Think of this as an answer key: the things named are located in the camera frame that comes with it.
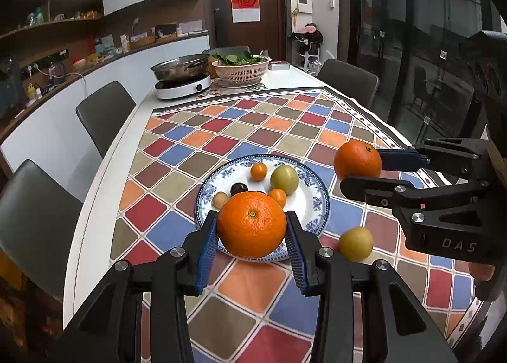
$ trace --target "white table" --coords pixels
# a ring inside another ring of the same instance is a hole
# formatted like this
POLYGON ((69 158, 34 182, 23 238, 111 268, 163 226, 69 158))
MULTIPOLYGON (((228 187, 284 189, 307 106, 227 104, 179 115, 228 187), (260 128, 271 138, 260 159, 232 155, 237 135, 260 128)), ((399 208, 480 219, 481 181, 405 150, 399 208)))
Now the white table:
MULTIPOLYGON (((295 67, 288 71, 268 71, 263 76, 262 83, 266 89, 326 86, 322 81, 295 67)), ((230 93, 243 91, 245 90, 235 89, 230 90, 230 93)), ((75 229, 65 277, 64 327, 110 267, 111 242, 123 186, 153 109, 193 100, 194 98, 186 98, 168 103, 159 100, 152 90, 132 111, 118 132, 91 184, 75 229)), ((381 122, 376 115, 361 108, 364 113, 381 122)), ((410 144, 394 128, 390 128, 403 142, 410 144)))

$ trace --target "pink cloth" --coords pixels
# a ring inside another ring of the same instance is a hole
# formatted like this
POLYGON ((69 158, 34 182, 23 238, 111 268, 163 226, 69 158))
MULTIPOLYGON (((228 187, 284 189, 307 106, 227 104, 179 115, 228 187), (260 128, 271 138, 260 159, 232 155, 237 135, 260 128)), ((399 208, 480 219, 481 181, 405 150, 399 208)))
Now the pink cloth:
POLYGON ((314 33, 317 31, 317 28, 315 28, 313 25, 307 25, 306 27, 300 28, 298 33, 300 34, 306 34, 306 33, 314 33))

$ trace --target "blue and white porcelain plate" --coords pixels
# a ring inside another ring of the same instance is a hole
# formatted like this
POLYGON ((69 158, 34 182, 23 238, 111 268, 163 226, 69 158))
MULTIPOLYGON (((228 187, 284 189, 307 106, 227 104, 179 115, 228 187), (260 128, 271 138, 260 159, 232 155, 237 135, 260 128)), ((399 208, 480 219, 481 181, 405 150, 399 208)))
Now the blue and white porcelain plate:
MULTIPOLYGON (((329 194, 326 186, 311 169, 293 159, 271 154, 255 154, 229 161, 216 169, 204 181, 197 195, 195 218, 199 227, 202 226, 210 210, 216 210, 211 203, 214 195, 223 191, 230 196, 230 188, 234 183, 244 183, 249 191, 270 191, 271 173, 279 165, 292 166, 299 176, 297 190, 287 196, 284 211, 296 212, 301 226, 306 231, 319 235, 324 229, 329 217, 329 194), (250 168, 255 163, 264 163, 268 167, 268 174, 263 181, 250 180, 250 168)), ((219 249, 232 256, 219 240, 219 249)), ((252 262, 272 262, 288 258, 285 240, 271 253, 262 258, 246 258, 252 262)))

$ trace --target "pink plastic basket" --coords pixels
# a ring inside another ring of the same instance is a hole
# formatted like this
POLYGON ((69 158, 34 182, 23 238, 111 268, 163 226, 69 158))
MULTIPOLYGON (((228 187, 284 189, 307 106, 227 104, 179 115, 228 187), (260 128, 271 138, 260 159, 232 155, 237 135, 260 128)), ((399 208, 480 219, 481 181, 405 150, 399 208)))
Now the pink plastic basket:
POLYGON ((256 84, 260 81, 266 71, 271 60, 269 57, 267 61, 258 64, 251 64, 248 66, 219 66, 219 62, 213 61, 216 74, 224 81, 231 82, 237 85, 256 84))

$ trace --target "checkered tablecloth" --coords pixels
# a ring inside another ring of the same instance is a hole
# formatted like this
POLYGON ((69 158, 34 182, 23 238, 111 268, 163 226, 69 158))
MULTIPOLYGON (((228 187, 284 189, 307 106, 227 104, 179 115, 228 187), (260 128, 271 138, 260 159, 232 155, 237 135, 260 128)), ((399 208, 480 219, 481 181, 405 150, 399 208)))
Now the checkered tablecloth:
MULTIPOLYGON (((154 110, 126 179, 112 262, 119 258, 132 264, 149 262, 181 245, 196 230, 194 208, 202 182, 226 161, 257 153, 287 155, 313 169, 328 187, 331 212, 321 243, 336 247, 344 231, 357 225, 368 228, 375 248, 366 262, 383 258, 395 266, 440 330, 450 333, 472 301, 466 264, 408 250, 391 211, 348 201, 334 174, 336 149, 349 138, 378 148, 400 148, 401 141, 326 88, 233 95, 154 110)), ((408 180, 418 188, 435 186, 436 181, 423 170, 382 176, 408 180)), ((319 300, 301 296, 288 262, 249 263, 218 252, 207 289, 185 301, 196 362, 309 359, 319 300)), ((150 358, 149 313, 146 294, 145 361, 150 358)), ((354 321, 354 361, 361 361, 358 296, 354 321)))

